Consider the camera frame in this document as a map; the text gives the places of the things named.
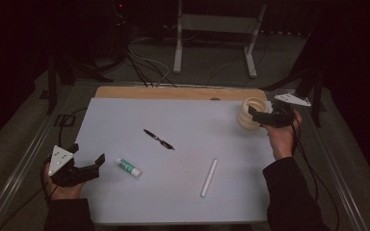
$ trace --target black object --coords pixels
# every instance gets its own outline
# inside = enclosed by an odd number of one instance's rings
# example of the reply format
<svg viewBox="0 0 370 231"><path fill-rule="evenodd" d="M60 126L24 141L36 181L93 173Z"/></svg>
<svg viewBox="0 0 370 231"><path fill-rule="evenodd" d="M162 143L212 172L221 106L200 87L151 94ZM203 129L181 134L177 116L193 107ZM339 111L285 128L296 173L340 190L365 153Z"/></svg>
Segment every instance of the black object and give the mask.
<svg viewBox="0 0 370 231"><path fill-rule="evenodd" d="M170 145L169 143L167 143L167 142L165 142L165 141L161 140L159 137L155 136L153 133L149 132L149 131L148 131L148 130L146 130L146 129L144 129L144 131L145 131L149 136L151 136L152 138L154 138L154 139L158 140L158 141L161 143L161 145L163 145L163 146L167 147L168 149L175 150L175 149L172 147L172 145Z"/></svg>
<svg viewBox="0 0 370 231"><path fill-rule="evenodd" d="M293 123L295 116L289 103L282 101L272 102L273 111L271 114L258 112L254 107L249 106L248 113L253 121L273 127L286 127Z"/></svg>
<svg viewBox="0 0 370 231"><path fill-rule="evenodd" d="M78 144L74 144L69 151L75 153L79 149ZM103 165L105 161L104 154L95 161L95 164L87 167L75 167L74 158L72 158L67 164L60 168L54 175L51 176L52 181L55 185L60 187L71 187L77 184L93 180L99 177L98 169Z"/></svg>
<svg viewBox="0 0 370 231"><path fill-rule="evenodd" d="M321 126L319 113L325 70L329 67L336 53L337 39L330 34L331 31L339 30L336 26L342 20L342 16L339 14L344 14L340 11L342 7L339 5L332 7L326 4L323 8L324 13L320 21L308 38L289 75L270 86L260 88L261 90L272 91L296 79L302 79L295 93L299 97L307 97L311 90L314 90L311 115L318 127Z"/></svg>
<svg viewBox="0 0 370 231"><path fill-rule="evenodd" d="M48 3L47 55L50 115L57 103L57 74L65 85L73 85L73 69L99 82L113 82L102 73L125 59L129 41L127 0L84 0ZM97 66L95 58L112 61Z"/></svg>

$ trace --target white triangular marker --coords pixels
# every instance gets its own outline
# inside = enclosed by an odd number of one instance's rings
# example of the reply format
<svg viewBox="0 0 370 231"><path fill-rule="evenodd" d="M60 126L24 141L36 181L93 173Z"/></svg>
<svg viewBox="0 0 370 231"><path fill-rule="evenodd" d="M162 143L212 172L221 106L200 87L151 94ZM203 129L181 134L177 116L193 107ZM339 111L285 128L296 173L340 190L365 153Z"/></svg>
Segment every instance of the white triangular marker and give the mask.
<svg viewBox="0 0 370 231"><path fill-rule="evenodd" d="M306 100L302 100L301 98L298 98L292 94L278 94L275 96L275 98L283 102L286 102L286 103L298 104L298 105L303 105L307 107L311 106L310 102Z"/></svg>
<svg viewBox="0 0 370 231"><path fill-rule="evenodd" d="M49 176L54 175L60 168L73 158L73 153L68 152L61 147L55 145L52 152L52 160L50 161Z"/></svg>

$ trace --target table surface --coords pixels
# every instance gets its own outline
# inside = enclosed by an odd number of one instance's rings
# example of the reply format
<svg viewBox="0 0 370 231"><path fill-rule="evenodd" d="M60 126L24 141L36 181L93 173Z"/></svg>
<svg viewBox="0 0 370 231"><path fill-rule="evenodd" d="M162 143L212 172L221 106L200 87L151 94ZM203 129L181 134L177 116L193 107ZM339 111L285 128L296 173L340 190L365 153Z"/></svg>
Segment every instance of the table surface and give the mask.
<svg viewBox="0 0 370 231"><path fill-rule="evenodd" d="M221 100L209 100L213 97ZM261 90L100 87L76 140L77 166L93 164L101 153L106 156L100 177L82 192L90 199L93 221L150 225L265 220L269 198L262 169L273 156L264 129L252 132L237 124L238 110L248 97L266 99ZM131 176L116 167L116 158L144 173ZM215 158L217 168L206 197L201 197Z"/></svg>

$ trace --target metal stand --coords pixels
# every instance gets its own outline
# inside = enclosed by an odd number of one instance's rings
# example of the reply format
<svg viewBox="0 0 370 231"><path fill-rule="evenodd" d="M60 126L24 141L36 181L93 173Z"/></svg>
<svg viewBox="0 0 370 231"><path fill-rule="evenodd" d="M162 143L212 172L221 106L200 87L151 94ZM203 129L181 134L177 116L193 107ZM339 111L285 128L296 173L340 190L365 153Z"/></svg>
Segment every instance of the metal stand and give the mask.
<svg viewBox="0 0 370 231"><path fill-rule="evenodd" d="M260 7L257 18L188 14L182 13L182 0L178 0L178 25L173 73L181 72L183 48L182 31L197 30L251 34L251 43L249 46L246 46L244 50L249 76L251 78L257 77L256 68L254 66L251 53L259 33L265 10L266 5L263 4Z"/></svg>
<svg viewBox="0 0 370 231"><path fill-rule="evenodd" d="M339 49L337 25L342 19L341 8L328 8L325 6L324 13L317 23L314 31L309 36L305 46L296 60L293 68L285 79L262 90L276 90L287 83L301 78L302 81L296 89L299 97L307 97L312 89L313 102L311 115L317 126L320 125L319 113L321 106L321 91L326 72L330 71L330 63L337 56Z"/></svg>

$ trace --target person's left hand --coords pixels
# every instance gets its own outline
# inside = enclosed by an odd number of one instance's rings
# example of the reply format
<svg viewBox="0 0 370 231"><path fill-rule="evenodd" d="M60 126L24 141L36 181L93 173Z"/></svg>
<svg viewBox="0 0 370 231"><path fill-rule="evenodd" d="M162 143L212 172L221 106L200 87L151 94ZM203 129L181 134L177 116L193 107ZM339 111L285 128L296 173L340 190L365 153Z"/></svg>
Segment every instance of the person's left hand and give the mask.
<svg viewBox="0 0 370 231"><path fill-rule="evenodd" d="M83 186L86 182L77 184L72 187L60 187L52 182L52 178L49 176L49 167L50 164L47 164L44 167L44 177L46 178L47 181L47 193L50 195L51 200L59 200L59 199L79 199L80 198L80 193L83 189Z"/></svg>

